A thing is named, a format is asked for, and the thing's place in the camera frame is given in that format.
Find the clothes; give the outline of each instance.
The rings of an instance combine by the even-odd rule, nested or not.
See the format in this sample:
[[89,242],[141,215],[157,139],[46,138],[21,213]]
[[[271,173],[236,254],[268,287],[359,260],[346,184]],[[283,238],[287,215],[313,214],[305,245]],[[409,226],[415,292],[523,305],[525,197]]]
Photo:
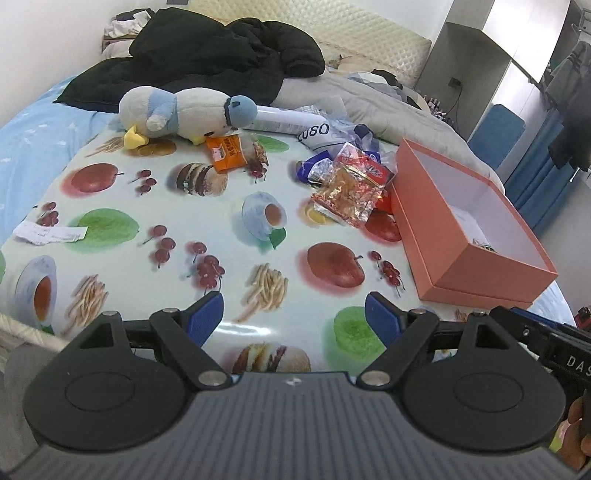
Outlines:
[[132,10],[131,12],[123,12],[123,13],[117,15],[115,17],[115,20],[117,20],[118,22],[124,22],[126,20],[133,20],[134,15],[138,14],[140,12],[148,12],[149,16],[151,16],[151,17],[154,16],[154,10],[152,10],[151,8],[136,8],[135,10]]
[[572,103],[582,79],[591,71],[591,45],[580,41],[572,53],[553,71],[553,79],[545,91],[546,97],[560,112]]
[[[411,90],[408,87],[401,86],[399,88],[397,86],[391,86],[385,81],[383,77],[369,72],[349,73],[347,75],[347,78],[349,80],[354,80],[356,82],[363,83],[364,85],[367,85],[368,87],[371,87],[374,90],[382,92],[383,94],[388,95],[396,100],[399,100],[400,102],[407,103],[410,106],[422,110],[418,103],[415,101],[415,99],[411,97],[411,95],[414,95],[415,98],[417,98],[420,95],[418,95],[417,92]],[[383,80],[383,82],[380,82],[379,80],[377,82],[374,82],[375,79],[381,79]]]
[[269,105],[285,77],[314,77],[324,58],[314,39],[281,22],[243,18],[227,27],[178,8],[158,10],[129,48],[132,58],[109,59],[76,77],[56,102],[115,112],[141,85],[179,92],[206,87]]
[[398,87],[398,88],[402,89],[402,83],[400,83],[396,79],[395,74],[390,73],[387,70],[378,70],[378,69],[373,69],[371,71],[371,73],[373,73],[374,75],[379,75],[379,76],[383,77],[386,80],[386,82],[388,83],[388,85],[390,85],[391,87]]
[[564,129],[548,147],[557,168],[569,163],[573,168],[589,171],[591,167],[591,75],[579,80],[577,92],[564,111]]
[[147,11],[141,11],[134,14],[130,20],[112,20],[105,27],[105,37],[119,38],[125,35],[138,34],[148,24],[150,18]]

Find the orange box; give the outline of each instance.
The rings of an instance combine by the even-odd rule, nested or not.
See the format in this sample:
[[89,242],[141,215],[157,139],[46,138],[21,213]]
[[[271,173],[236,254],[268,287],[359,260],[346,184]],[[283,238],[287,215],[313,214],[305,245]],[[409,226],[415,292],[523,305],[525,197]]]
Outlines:
[[556,279],[544,248],[490,180],[407,140],[396,160],[392,209],[420,299],[528,307]]

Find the quilted headboard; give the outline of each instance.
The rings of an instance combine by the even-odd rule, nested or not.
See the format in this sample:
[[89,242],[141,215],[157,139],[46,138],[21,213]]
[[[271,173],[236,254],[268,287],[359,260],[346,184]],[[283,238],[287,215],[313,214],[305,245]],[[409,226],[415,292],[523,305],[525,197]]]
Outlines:
[[431,41],[343,0],[191,0],[189,9],[229,23],[237,18],[277,20],[301,28],[318,42],[324,59],[356,57],[414,86]]

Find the candy wrapper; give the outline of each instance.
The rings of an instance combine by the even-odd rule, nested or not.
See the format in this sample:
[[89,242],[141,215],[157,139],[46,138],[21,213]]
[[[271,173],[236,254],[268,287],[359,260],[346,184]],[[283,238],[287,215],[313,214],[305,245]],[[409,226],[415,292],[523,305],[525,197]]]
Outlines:
[[325,150],[306,161],[298,162],[297,179],[314,187],[322,187],[332,169],[332,159]]
[[386,167],[347,143],[333,160],[326,183],[312,199],[359,228],[367,222],[392,177]]

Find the blue cushion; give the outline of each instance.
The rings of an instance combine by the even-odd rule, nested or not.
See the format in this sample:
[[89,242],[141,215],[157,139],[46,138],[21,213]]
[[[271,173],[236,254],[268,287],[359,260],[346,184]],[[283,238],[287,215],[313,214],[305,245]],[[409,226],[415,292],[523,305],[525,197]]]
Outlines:
[[525,122],[504,105],[493,105],[468,146],[496,170],[525,131]]

